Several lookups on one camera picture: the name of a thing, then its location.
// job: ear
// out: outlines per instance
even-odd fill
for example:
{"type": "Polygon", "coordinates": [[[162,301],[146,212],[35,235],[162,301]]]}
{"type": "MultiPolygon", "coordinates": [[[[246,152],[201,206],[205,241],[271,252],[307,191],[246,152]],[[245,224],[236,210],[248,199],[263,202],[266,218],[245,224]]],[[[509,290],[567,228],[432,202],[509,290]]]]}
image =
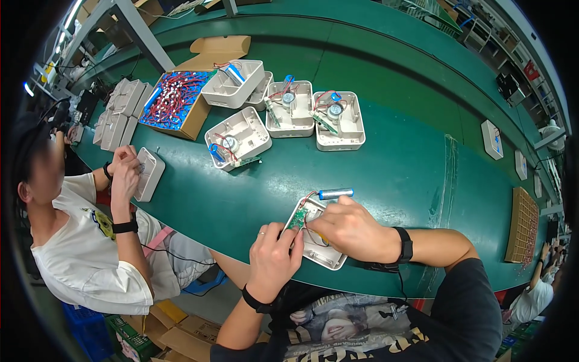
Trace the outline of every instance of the ear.
{"type": "Polygon", "coordinates": [[[18,196],[25,204],[32,201],[32,190],[30,186],[25,182],[20,182],[18,184],[18,196]]]}

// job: black t-shirt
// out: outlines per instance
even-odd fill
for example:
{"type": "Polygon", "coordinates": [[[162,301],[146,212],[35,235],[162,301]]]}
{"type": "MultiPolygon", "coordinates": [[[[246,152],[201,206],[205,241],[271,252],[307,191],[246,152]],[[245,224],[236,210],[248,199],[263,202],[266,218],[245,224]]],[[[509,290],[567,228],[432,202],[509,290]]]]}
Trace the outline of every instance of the black t-shirt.
{"type": "Polygon", "coordinates": [[[211,361],[492,361],[503,330],[482,262],[473,258],[446,275],[430,317],[400,299],[339,292],[290,320],[291,328],[272,328],[269,343],[212,346],[211,361]]]}

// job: graphic t-shirt print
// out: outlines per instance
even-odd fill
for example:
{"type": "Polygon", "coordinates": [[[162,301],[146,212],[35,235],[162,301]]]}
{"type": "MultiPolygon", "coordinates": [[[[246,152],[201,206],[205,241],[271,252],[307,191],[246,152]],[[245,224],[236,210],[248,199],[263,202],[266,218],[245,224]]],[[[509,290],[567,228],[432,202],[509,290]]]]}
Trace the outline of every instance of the graphic t-shirt print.
{"type": "Polygon", "coordinates": [[[373,358],[372,350],[398,353],[428,341],[418,328],[411,328],[407,308],[371,295],[340,293],[320,298],[290,315],[297,328],[288,330],[290,345],[284,362],[368,359],[373,358]]]}
{"type": "Polygon", "coordinates": [[[112,231],[112,220],[108,216],[94,209],[82,207],[81,210],[90,213],[90,217],[92,218],[93,222],[97,224],[97,227],[101,233],[104,236],[110,238],[112,241],[116,242],[116,235],[112,231]]]}

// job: pink strap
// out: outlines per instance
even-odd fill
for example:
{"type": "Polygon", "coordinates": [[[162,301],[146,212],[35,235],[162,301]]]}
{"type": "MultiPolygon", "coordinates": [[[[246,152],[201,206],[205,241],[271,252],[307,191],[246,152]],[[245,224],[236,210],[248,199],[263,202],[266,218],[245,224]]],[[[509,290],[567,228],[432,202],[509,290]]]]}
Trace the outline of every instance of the pink strap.
{"type": "MultiPolygon", "coordinates": [[[[150,243],[147,244],[147,246],[149,248],[153,248],[153,249],[157,249],[157,246],[159,246],[160,243],[163,242],[163,240],[165,240],[166,237],[169,236],[170,233],[173,232],[173,229],[171,229],[168,226],[165,226],[154,238],[153,240],[151,240],[150,243]]],[[[143,247],[143,254],[145,254],[145,258],[149,256],[150,253],[153,252],[153,250],[143,247]]]]}

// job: person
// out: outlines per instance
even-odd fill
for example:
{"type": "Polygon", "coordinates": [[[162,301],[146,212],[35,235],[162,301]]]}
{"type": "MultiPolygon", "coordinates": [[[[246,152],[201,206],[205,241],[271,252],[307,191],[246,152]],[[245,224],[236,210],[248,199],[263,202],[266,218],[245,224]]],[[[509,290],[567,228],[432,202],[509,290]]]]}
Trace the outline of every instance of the person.
{"type": "Polygon", "coordinates": [[[549,244],[545,243],[541,250],[541,258],[533,272],[529,285],[512,301],[503,301],[503,321],[507,323],[525,323],[535,319],[553,300],[563,269],[559,269],[551,284],[541,280],[543,263],[549,253],[549,244]]]}
{"type": "Polygon", "coordinates": [[[58,299],[97,312],[146,315],[154,301],[177,296],[212,265],[207,248],[170,229],[158,237],[154,249],[161,252],[145,257],[142,244],[164,225],[130,211],[140,180],[133,146],[117,148],[104,168],[64,177],[50,126],[20,121],[12,137],[14,207],[30,223],[34,260],[58,299]],[[112,220],[95,206],[96,193],[109,184],[112,220]]]}
{"type": "Polygon", "coordinates": [[[329,204],[307,226],[324,235],[333,248],[359,261],[392,264],[410,258],[444,268],[446,277],[430,316],[401,299],[327,290],[291,280],[302,262],[303,230],[283,231],[284,224],[272,222],[259,230],[249,265],[212,251],[243,292],[223,323],[217,344],[211,347],[211,361],[472,362],[494,358],[501,344],[499,303],[475,247],[460,232],[381,226],[347,196],[329,204]],[[411,244],[402,241],[405,232],[411,244]],[[272,317],[270,341],[255,343],[262,313],[267,311],[272,317]]]}

